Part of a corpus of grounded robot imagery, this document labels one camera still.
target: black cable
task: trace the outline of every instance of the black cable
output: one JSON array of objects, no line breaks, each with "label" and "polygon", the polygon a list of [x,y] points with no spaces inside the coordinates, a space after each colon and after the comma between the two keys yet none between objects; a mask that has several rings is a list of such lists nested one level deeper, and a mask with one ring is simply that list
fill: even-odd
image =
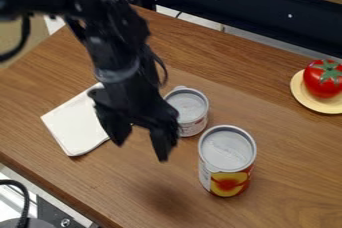
[{"label": "black cable", "polygon": [[180,11],[177,15],[176,15],[176,17],[175,18],[179,18],[179,16],[181,15],[181,14],[183,14],[183,12],[182,11]]},{"label": "black cable", "polygon": [[23,16],[23,19],[22,19],[21,39],[20,39],[19,44],[11,51],[5,54],[0,54],[0,63],[11,59],[16,54],[18,54],[20,50],[22,50],[23,47],[25,46],[27,39],[30,36],[30,33],[31,33],[31,22],[30,22],[30,18],[26,15],[26,16]]},{"label": "black cable", "polygon": [[17,224],[16,228],[26,228],[28,225],[28,214],[29,214],[29,209],[30,209],[30,195],[26,189],[26,187],[14,180],[0,180],[0,185],[12,185],[15,187],[18,187],[24,195],[24,207],[23,211],[21,213],[21,217],[19,219],[19,222]]}]

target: robotic arm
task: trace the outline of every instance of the robotic arm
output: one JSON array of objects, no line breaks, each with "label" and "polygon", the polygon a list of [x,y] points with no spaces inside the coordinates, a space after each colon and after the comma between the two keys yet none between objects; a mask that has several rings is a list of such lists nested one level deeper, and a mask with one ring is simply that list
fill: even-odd
[{"label": "robotic arm", "polygon": [[22,17],[22,39],[0,62],[18,53],[30,34],[34,13],[63,16],[87,48],[103,89],[89,92],[99,121],[113,142],[123,145],[132,124],[150,130],[159,161],[177,145],[178,113],[159,94],[155,63],[167,71],[146,40],[147,23],[126,0],[0,0],[0,21]]}]

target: napkin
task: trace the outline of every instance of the napkin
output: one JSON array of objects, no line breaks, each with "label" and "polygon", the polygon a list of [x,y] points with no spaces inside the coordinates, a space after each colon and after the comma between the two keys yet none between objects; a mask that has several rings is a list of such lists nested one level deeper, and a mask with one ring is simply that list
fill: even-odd
[{"label": "napkin", "polygon": [[109,139],[96,117],[94,101],[87,96],[89,90],[101,87],[98,83],[41,117],[68,156],[89,153]]}]

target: open can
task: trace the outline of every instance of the open can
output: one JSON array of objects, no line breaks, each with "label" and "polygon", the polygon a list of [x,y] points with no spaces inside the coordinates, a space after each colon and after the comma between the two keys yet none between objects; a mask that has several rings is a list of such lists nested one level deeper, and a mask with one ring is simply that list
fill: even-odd
[{"label": "open can", "polygon": [[231,197],[245,191],[251,181],[257,147],[241,128],[221,125],[199,140],[199,179],[214,195]]},{"label": "open can", "polygon": [[205,129],[208,124],[209,100],[201,91],[179,86],[167,94],[165,100],[179,112],[181,137],[194,136]]}]

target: tomato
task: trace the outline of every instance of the tomato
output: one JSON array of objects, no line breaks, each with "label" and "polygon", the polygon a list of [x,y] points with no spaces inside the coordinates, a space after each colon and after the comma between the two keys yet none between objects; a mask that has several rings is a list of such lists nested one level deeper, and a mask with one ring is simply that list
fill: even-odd
[{"label": "tomato", "polygon": [[305,69],[304,83],[314,96],[334,97],[342,93],[342,65],[333,60],[313,61]]}]

